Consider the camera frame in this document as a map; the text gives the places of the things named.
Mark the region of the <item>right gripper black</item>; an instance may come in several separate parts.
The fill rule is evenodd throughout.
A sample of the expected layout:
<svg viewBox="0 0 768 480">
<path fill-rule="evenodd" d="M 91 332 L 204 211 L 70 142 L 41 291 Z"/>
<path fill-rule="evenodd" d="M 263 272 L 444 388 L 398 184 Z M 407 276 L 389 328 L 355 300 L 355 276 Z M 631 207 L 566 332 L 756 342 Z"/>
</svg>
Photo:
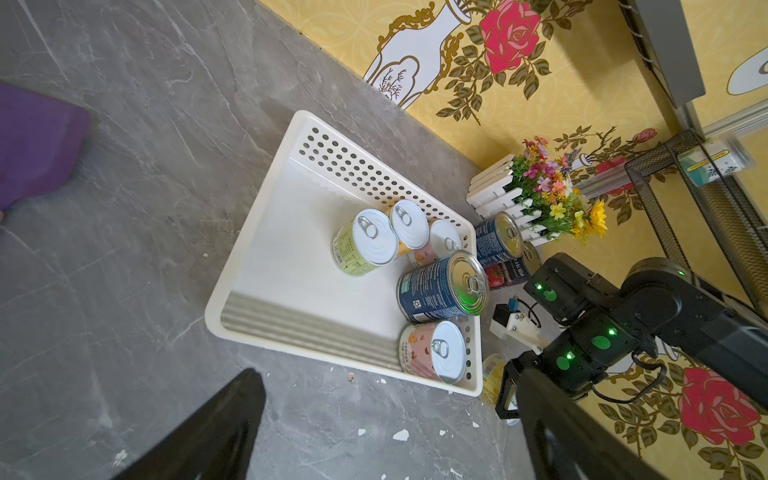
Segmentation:
<svg viewBox="0 0 768 480">
<path fill-rule="evenodd" d="M 540 356 L 524 352 L 504 365 L 494 410 L 500 419 L 521 419 L 535 404 L 560 391 L 544 371 Z"/>
</svg>

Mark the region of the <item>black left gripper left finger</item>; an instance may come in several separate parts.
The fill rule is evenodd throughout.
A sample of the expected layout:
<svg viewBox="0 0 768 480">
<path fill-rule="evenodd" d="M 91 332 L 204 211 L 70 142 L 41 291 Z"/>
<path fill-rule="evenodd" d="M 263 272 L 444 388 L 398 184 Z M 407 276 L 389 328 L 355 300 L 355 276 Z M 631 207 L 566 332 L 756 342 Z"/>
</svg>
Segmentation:
<svg viewBox="0 0 768 480">
<path fill-rule="evenodd" d="M 266 404 L 261 375 L 240 372 L 118 479 L 244 479 Z"/>
</svg>

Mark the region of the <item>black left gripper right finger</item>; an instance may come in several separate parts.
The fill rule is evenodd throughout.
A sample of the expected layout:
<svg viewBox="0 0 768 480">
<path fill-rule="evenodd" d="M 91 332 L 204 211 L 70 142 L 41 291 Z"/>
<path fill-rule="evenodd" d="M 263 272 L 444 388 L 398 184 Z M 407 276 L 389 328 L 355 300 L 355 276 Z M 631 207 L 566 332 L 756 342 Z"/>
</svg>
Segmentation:
<svg viewBox="0 0 768 480">
<path fill-rule="evenodd" d="M 563 391 L 521 418 L 538 479 L 661 479 Z"/>
</svg>

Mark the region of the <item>yellow label white lid can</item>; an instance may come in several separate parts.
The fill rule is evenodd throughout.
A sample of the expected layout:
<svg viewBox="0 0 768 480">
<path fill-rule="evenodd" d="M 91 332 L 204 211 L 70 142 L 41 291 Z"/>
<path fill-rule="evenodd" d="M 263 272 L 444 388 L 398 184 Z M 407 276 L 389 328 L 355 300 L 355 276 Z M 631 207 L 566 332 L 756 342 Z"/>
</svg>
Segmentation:
<svg viewBox="0 0 768 480">
<path fill-rule="evenodd" d="M 491 409 L 495 408 L 500 395 L 506 363 L 507 361 L 499 354 L 489 355 L 482 363 L 481 399 Z"/>
</svg>

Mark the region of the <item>dark blue tomato can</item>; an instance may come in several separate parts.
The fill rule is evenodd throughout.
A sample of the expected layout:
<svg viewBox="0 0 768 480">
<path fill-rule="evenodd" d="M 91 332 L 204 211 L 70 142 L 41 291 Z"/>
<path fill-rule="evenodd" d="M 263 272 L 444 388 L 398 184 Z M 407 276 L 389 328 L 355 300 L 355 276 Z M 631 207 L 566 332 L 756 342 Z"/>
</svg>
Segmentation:
<svg viewBox="0 0 768 480">
<path fill-rule="evenodd" d="M 522 255 L 511 260 L 489 266 L 485 273 L 490 290 L 524 284 L 542 266 L 541 257 L 536 247 L 526 241 Z"/>
</svg>

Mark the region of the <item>pink label can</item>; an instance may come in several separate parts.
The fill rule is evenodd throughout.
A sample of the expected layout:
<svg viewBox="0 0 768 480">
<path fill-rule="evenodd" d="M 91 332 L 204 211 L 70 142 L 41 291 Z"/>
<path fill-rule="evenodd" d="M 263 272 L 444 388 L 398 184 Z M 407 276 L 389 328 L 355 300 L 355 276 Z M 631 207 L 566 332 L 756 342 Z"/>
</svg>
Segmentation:
<svg viewBox="0 0 768 480">
<path fill-rule="evenodd" d="M 450 257 L 462 249 L 461 238 L 450 221 L 434 220 L 429 226 L 429 239 L 425 246 L 407 255 L 410 265 L 415 268 Z"/>
<path fill-rule="evenodd" d="M 405 373 L 446 384 L 458 383 L 466 371 L 462 334 L 448 320 L 407 326 L 399 339 L 398 356 Z"/>
</svg>

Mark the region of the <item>blue label gold lid can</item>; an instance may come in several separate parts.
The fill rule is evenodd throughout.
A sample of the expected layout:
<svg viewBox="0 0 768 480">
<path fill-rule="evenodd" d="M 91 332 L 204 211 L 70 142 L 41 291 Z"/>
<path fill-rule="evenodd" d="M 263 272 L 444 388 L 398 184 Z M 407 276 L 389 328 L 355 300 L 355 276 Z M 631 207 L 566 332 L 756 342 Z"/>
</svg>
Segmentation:
<svg viewBox="0 0 768 480">
<path fill-rule="evenodd" d="M 477 258 L 459 250 L 401 276 L 396 294 L 403 315 L 425 323 L 479 316 L 488 304 L 489 286 Z"/>
</svg>

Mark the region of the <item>tall blue nutrition label can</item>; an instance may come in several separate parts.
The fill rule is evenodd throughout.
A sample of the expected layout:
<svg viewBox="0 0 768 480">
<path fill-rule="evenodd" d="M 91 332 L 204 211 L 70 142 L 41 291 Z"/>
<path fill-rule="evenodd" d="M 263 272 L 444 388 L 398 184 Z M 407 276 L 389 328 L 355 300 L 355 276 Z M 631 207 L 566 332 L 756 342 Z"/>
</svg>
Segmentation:
<svg viewBox="0 0 768 480">
<path fill-rule="evenodd" d="M 498 212 L 475 226 L 477 259 L 484 267 L 494 266 L 523 254 L 523 240 L 514 219 Z"/>
</svg>

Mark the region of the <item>orange label white lid can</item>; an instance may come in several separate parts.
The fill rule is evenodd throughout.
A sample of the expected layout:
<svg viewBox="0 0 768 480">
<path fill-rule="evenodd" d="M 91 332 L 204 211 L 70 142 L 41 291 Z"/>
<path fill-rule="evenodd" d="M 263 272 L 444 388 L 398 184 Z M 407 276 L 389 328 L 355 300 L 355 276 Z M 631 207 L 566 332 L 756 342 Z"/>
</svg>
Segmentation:
<svg viewBox="0 0 768 480">
<path fill-rule="evenodd" d="M 390 225 L 398 238 L 397 256 L 423 248 L 429 241 L 430 227 L 421 208 L 410 200 L 400 200 L 387 211 Z"/>
</svg>

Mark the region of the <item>green label white lid can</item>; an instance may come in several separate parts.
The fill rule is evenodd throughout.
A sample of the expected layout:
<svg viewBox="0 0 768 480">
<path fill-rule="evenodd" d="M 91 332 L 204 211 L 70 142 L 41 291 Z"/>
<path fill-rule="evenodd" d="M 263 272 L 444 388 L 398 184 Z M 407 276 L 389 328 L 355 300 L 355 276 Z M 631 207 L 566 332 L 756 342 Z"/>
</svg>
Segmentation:
<svg viewBox="0 0 768 480">
<path fill-rule="evenodd" d="M 343 273 L 361 277 L 392 263 L 398 245 L 389 218 L 379 210 L 365 209 L 335 234 L 331 253 Z"/>
</svg>

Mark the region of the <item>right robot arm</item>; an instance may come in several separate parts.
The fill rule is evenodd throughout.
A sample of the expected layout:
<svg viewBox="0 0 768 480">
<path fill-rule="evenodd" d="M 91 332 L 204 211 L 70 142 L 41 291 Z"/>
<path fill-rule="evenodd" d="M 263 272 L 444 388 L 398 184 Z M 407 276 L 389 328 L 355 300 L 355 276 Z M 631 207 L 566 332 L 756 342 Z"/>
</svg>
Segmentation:
<svg viewBox="0 0 768 480">
<path fill-rule="evenodd" d="M 495 411 L 517 419 L 520 378 L 545 375 L 578 400 L 596 390 L 627 356 L 656 357 L 657 341 L 678 348 L 767 405 L 767 322 L 667 258 L 637 262 L 620 287 L 565 253 L 546 260 L 525 291 L 565 327 L 541 353 L 525 352 L 504 367 Z"/>
</svg>

